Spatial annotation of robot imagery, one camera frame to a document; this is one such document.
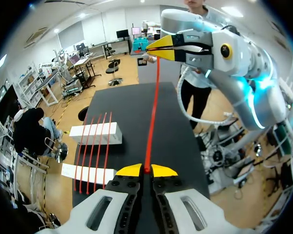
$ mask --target white box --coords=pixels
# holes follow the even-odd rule
[[[83,167],[82,169],[82,176],[81,176],[81,166],[71,165],[71,164],[62,164],[62,172],[61,175],[65,177],[69,177],[76,180],[82,180],[88,182],[88,173],[89,173],[89,182],[94,183],[95,181],[95,175],[96,175],[96,168],[90,167]],[[108,183],[108,181],[113,180],[114,176],[116,175],[117,171],[114,169],[106,169],[105,170],[105,185]],[[103,184],[103,177],[104,177],[104,168],[98,168],[97,172],[97,184]]]
[[[104,123],[104,127],[102,123],[99,124],[92,124],[91,125],[81,125],[81,126],[73,126],[70,130],[69,136],[74,139],[77,143],[80,144],[82,132],[83,132],[83,138],[82,138],[82,145],[85,145],[88,139],[88,145],[93,144],[94,134],[96,133],[96,139],[94,144],[99,145],[100,136],[102,133],[102,141],[101,145],[107,145],[108,141],[108,131],[109,131],[109,123]],[[110,145],[117,145],[122,143],[122,133],[121,130],[116,122],[111,123],[111,129],[110,129],[110,138],[109,138],[109,144]]]

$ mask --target black stool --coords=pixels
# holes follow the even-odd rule
[[[115,77],[115,72],[119,70],[118,65],[119,65],[118,61],[115,60],[114,62],[109,64],[108,66],[109,68],[106,70],[106,74],[113,74],[113,79],[108,82],[109,86],[117,86],[123,82],[122,78]]]
[[[108,53],[108,56],[111,56],[112,57],[112,60],[114,60],[114,53],[116,52],[116,50],[113,50],[111,47],[107,47],[106,48],[106,51]]]

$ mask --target jeans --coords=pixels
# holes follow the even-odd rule
[[[54,140],[54,139],[58,139],[59,138],[59,131],[56,128],[56,126],[54,125],[53,121],[49,117],[44,118],[44,120],[43,120],[43,126],[50,131],[50,133],[51,133],[50,139],[51,140]],[[50,151],[50,148],[47,148],[44,151],[43,155],[44,156],[50,156],[49,151]]]

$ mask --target white shirt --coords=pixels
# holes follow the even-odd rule
[[[211,9],[208,9],[206,6],[204,6],[205,9],[208,10],[208,13],[203,15],[203,18],[208,19],[208,21],[217,23],[217,24],[227,24],[225,19],[222,19],[219,17],[216,12],[212,12]],[[182,65],[181,67],[181,74],[184,72],[184,70],[187,68],[187,66]],[[216,88],[214,84],[211,83],[211,81],[205,77],[204,74],[198,74],[196,71],[191,70],[188,72],[188,75],[185,77],[185,80],[189,82],[191,85],[193,85],[196,88]]]

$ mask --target ceiling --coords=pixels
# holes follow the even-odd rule
[[[273,38],[279,33],[271,25],[271,17],[254,0],[207,0],[206,4],[220,10],[223,6],[235,6],[244,15],[243,18],[233,19],[232,22],[241,32],[247,36],[256,32],[256,34]],[[91,17],[100,12],[105,12],[118,7],[136,7],[143,5],[172,5],[184,7],[183,0],[78,0],[78,3],[71,1],[65,2],[59,0],[41,1],[40,4],[29,6],[28,15],[20,22],[14,34],[10,37],[6,47],[2,50],[2,55],[9,54],[9,58],[15,58],[16,55],[24,50],[26,40],[37,30],[48,27],[47,33],[38,43],[54,37],[53,30],[58,28],[60,31],[70,25],[80,21],[79,15],[85,13],[86,17]]]

